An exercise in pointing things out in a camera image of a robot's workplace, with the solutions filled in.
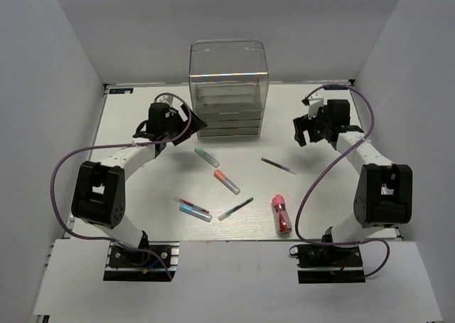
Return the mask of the red gel pen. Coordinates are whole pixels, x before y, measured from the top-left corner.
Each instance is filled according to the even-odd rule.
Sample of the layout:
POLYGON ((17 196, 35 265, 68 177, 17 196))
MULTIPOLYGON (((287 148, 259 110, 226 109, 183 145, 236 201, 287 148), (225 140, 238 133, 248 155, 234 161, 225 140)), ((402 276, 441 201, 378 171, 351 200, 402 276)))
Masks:
POLYGON ((206 209, 204 209, 204 208, 202 208, 202 207, 200 207, 200 206, 197 206, 197 205, 195 205, 194 203, 191 203, 190 201, 187 201, 187 200, 185 200, 185 199, 183 199, 183 198, 179 198, 179 197, 175 197, 175 196, 174 196, 173 200, 174 200, 174 201, 177 201, 177 202, 179 202, 179 203, 184 203, 184 204, 186 204, 186 205, 188 205, 188 206, 190 206, 190 207, 192 207, 192 208, 194 208, 194 209, 197 209, 197 210, 199 210, 199 211, 202 211, 202 212, 204 212, 204 213, 210 213, 208 210, 206 210, 206 209))

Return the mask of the blue table label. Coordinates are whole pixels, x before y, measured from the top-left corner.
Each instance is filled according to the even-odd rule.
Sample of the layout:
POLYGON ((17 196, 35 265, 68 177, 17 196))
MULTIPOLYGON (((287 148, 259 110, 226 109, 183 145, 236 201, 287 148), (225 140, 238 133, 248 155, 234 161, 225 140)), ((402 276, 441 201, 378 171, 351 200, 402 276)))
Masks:
POLYGON ((109 94, 115 94, 115 95, 132 94, 133 92, 134 92, 133 88, 111 88, 111 89, 109 89, 109 94))
POLYGON ((330 85, 324 85, 323 89, 324 90, 347 90, 348 87, 346 85, 330 84, 330 85))

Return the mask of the right blue table label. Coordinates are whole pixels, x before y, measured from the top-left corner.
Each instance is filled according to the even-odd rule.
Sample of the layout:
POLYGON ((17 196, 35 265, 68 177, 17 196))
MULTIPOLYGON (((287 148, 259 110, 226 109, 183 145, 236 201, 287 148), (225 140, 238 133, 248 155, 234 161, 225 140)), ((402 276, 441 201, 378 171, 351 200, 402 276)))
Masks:
POLYGON ((346 85, 330 84, 330 85, 324 85, 323 89, 324 90, 347 90, 348 87, 346 85))

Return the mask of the green gel pen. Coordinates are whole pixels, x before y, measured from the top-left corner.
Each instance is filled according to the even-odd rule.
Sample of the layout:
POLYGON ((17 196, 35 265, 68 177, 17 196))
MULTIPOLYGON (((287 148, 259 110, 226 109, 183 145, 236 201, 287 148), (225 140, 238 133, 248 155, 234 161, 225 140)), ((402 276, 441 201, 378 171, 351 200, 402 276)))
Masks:
POLYGON ((243 201, 242 203, 236 205, 234 208, 231 208, 230 210, 224 212, 223 214, 221 214, 220 216, 218 216, 218 220, 219 221, 223 221, 225 220, 227 217, 231 216, 234 212, 238 211, 239 209, 243 208, 244 206, 246 206, 247 204, 253 202, 254 199, 251 197, 249 199, 247 199, 246 201, 243 201))

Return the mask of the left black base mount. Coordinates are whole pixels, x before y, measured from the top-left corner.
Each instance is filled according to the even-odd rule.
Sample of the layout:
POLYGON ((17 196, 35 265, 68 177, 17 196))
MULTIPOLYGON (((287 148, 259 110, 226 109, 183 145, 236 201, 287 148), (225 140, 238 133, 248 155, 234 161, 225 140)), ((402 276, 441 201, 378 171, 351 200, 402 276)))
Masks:
MULTIPOLYGON (((149 249, 163 260, 172 277, 178 266, 179 247, 179 242, 149 242, 149 249)), ((108 282, 171 281, 156 256, 135 253, 113 244, 108 250, 103 280, 108 282)))

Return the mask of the green cap highlighter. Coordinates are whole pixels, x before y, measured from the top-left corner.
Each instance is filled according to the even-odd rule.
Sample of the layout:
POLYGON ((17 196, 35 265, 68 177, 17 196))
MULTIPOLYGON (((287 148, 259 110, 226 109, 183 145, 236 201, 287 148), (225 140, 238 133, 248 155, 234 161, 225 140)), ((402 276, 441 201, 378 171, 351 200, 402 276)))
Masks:
POLYGON ((215 167, 215 168, 218 168, 220 166, 220 162, 215 158, 213 157, 211 154, 209 154, 208 152, 206 152, 203 148, 201 147, 196 147, 194 149, 194 152, 199 156, 201 157, 202 159, 204 159, 207 163, 209 163, 211 166, 215 167))

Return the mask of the left blue table label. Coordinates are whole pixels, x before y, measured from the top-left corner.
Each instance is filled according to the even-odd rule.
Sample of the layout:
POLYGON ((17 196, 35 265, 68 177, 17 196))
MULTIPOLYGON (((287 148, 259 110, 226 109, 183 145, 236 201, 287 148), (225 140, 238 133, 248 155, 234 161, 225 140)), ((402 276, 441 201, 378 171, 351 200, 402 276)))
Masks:
POLYGON ((133 88, 111 88, 111 89, 109 89, 109 94, 115 94, 115 95, 132 94, 133 92, 134 92, 133 88))

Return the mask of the blue cap highlighter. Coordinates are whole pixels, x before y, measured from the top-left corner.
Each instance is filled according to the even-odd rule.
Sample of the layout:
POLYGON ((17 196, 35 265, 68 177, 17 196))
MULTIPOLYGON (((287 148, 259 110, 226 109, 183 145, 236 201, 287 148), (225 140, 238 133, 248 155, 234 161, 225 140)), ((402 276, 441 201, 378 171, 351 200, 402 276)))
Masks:
POLYGON ((185 203, 180 204, 179 211, 208 223, 212 220, 212 216, 209 213, 203 212, 185 203))

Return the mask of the orange cap highlighter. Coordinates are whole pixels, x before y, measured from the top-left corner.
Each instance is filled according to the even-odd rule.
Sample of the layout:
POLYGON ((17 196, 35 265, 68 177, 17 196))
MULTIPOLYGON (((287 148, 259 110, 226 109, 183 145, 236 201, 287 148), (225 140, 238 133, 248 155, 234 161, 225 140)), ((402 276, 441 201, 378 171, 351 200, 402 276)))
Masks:
POLYGON ((229 189, 233 194, 238 195, 240 193, 240 188, 234 184, 229 178, 221 172, 221 170, 216 169, 214 171, 214 177, 220 181, 227 189, 229 189))

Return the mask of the clear acrylic drawer organizer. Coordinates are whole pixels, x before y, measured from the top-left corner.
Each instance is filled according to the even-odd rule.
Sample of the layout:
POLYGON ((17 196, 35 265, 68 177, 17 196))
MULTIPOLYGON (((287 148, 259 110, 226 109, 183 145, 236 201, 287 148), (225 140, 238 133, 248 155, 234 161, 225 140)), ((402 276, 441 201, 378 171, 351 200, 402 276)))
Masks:
POLYGON ((207 124, 199 139, 259 137, 269 68, 258 40, 199 40, 191 44, 188 84, 193 112, 207 124))

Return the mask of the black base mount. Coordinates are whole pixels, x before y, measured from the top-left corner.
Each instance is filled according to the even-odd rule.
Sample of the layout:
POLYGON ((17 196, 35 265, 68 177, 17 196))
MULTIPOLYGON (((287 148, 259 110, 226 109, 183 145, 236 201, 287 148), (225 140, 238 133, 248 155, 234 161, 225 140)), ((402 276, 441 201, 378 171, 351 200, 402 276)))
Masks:
MULTIPOLYGON (((178 266, 179 247, 179 242, 149 242, 149 249, 163 260, 172 277, 178 266)), ((113 244, 108 250, 103 280, 108 282, 171 281, 156 256, 135 253, 113 244)))
POLYGON ((289 256, 297 259, 299 284, 343 284, 365 282, 359 247, 293 245, 289 256))

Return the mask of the pink cap refill tube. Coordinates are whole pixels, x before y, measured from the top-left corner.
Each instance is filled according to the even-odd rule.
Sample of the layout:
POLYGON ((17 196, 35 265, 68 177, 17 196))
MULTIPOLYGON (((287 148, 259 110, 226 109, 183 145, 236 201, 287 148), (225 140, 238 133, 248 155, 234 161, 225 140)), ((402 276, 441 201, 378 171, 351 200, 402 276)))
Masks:
POLYGON ((275 216, 275 226, 279 234, 290 234, 292 231, 292 223, 286 210, 284 197, 277 194, 272 199, 272 208, 275 216))

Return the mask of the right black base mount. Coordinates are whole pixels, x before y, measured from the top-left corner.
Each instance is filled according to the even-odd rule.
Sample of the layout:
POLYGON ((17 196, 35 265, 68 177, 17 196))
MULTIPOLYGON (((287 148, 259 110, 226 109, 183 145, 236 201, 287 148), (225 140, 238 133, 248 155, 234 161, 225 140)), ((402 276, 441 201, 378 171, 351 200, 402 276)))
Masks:
POLYGON ((297 259, 299 284, 343 284, 365 282, 359 247, 293 245, 289 256, 297 259))

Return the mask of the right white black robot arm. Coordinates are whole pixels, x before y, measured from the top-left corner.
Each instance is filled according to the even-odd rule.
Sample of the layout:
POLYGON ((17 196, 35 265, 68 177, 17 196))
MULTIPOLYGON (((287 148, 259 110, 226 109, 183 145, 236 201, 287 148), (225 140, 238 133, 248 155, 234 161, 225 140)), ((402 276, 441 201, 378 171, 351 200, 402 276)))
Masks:
POLYGON ((350 123, 350 103, 317 97, 303 100, 306 115, 293 120, 294 139, 299 146, 327 141, 358 173, 353 212, 341 223, 330 227, 328 243, 321 247, 322 259, 337 265, 347 256, 344 246, 357 244, 385 228, 409 223, 412 217, 410 166, 396 164, 384 157, 358 126, 350 123))

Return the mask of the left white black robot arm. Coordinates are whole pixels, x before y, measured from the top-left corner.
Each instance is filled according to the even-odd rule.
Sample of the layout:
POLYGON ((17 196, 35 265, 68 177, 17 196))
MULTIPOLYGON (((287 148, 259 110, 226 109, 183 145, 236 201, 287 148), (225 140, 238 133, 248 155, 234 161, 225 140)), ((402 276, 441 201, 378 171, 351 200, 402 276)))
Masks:
POLYGON ((176 146, 207 127, 187 106, 181 105, 181 109, 186 120, 168 103, 153 102, 148 119, 133 134, 148 144, 132 142, 102 161, 82 163, 79 169, 72 215, 100 229, 113 243, 127 246, 125 255, 134 265, 149 260, 150 247, 146 233, 126 215, 126 181, 157 158, 169 142, 176 146))

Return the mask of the purple gel pen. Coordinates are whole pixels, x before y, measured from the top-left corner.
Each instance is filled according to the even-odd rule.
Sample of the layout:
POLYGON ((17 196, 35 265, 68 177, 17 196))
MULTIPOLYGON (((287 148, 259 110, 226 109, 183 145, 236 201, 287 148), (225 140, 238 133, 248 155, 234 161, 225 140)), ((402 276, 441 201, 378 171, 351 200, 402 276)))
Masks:
POLYGON ((295 171, 291 170, 291 169, 290 169, 289 167, 287 167, 287 166, 284 166, 284 165, 281 165, 281 164, 279 164, 279 163, 276 163, 275 161, 272 161, 272 160, 270 160, 270 159, 266 159, 266 158, 264 158, 264 157, 261 158, 261 161, 264 162, 264 163, 267 163, 267 164, 269 164, 269 165, 272 165, 272 166, 274 166, 274 167, 276 167, 276 168, 279 168, 279 169, 281 169, 281 170, 283 170, 283 171, 285 171, 285 172, 288 172, 288 173, 290 173, 290 174, 296 175, 296 172, 295 172, 295 171))

